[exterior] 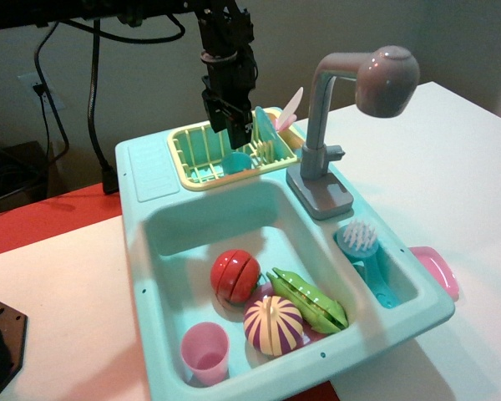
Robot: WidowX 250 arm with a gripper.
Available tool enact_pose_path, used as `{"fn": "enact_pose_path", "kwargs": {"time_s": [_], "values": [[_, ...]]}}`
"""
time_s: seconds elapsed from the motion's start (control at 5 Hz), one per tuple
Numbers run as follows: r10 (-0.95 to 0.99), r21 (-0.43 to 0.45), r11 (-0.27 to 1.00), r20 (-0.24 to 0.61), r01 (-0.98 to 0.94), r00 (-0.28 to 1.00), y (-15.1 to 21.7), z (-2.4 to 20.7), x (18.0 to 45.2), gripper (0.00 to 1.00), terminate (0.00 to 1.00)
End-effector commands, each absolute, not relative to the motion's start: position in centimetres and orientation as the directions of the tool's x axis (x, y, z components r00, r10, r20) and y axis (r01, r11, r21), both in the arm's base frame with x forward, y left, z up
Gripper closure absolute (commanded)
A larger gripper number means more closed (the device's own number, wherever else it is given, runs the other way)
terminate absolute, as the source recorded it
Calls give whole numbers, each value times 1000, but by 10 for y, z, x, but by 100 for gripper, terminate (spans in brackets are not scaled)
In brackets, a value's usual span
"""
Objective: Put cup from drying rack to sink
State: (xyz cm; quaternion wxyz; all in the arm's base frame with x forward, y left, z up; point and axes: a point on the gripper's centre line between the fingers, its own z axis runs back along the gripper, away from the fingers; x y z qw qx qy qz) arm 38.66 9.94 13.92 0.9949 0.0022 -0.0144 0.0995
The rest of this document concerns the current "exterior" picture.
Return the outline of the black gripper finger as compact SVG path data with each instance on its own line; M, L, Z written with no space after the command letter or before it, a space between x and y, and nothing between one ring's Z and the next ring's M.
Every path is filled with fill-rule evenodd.
M204 90L202 92L202 99L211 128L216 133L222 130L226 130L230 133L232 131L232 125L227 103L210 90Z
M226 118L230 147L235 150L251 142L253 116L250 110L230 111Z

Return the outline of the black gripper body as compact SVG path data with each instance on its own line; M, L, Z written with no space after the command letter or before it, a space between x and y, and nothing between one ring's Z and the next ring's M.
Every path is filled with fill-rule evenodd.
M251 110L250 92L256 87L257 64L249 44L205 47L200 55L207 68L204 90L220 96L229 111Z

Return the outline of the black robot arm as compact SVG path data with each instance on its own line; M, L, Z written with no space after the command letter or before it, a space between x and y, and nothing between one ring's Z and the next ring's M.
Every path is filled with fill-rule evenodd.
M177 15L183 13L193 13L200 29L200 59L207 68L202 98L210 125L215 132L227 132L232 149L240 148L251 142L249 95L256 86L258 68L251 49L251 16L234 1L0 1L0 29L65 23L116 40L115 35L78 23L78 18L116 17L136 28L158 16L178 25Z

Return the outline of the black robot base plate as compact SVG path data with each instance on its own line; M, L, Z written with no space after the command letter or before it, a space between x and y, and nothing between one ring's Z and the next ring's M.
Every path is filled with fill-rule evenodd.
M23 366L28 317L0 302L0 393Z

